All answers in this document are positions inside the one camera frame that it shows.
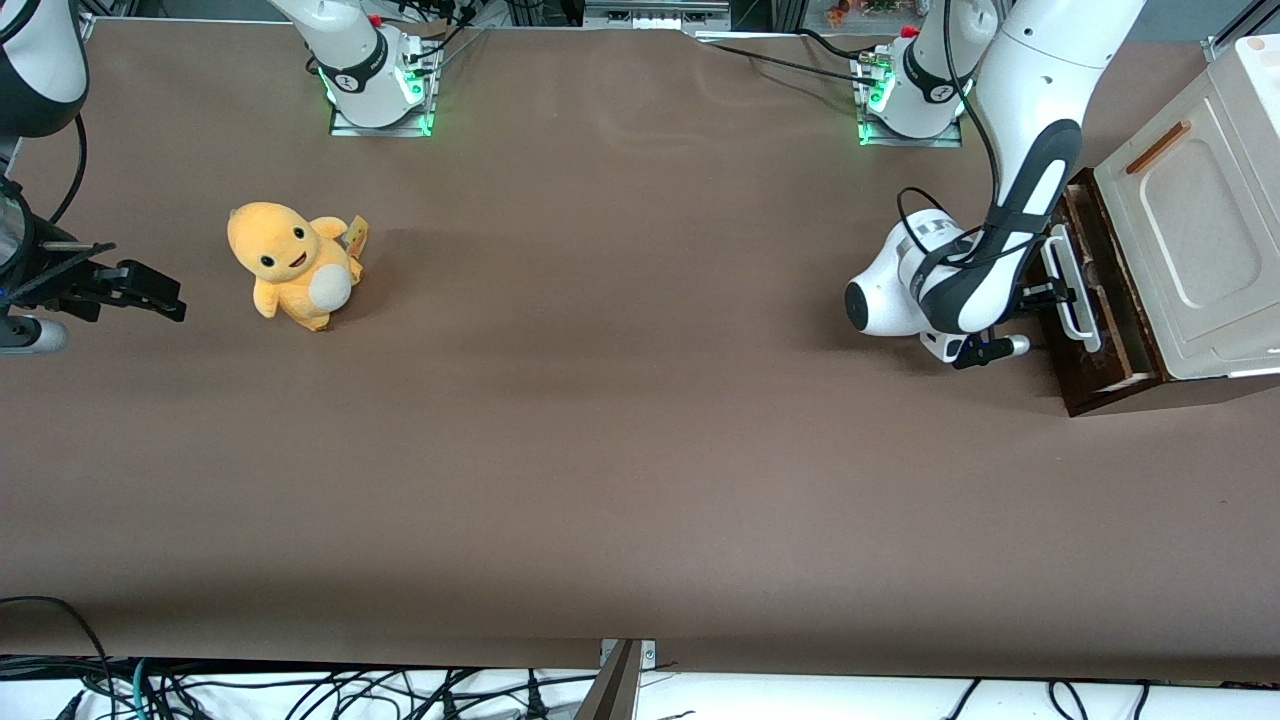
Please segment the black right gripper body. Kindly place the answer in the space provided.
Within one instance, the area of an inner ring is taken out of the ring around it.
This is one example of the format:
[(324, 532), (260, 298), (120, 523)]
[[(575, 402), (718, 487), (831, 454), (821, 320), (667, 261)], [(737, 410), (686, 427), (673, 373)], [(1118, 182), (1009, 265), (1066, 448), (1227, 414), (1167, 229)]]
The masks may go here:
[(19, 190), (4, 190), (3, 319), (17, 307), (46, 307), (96, 322), (102, 305), (125, 307), (114, 270), (93, 261), (115, 247), (78, 241), (37, 217)]

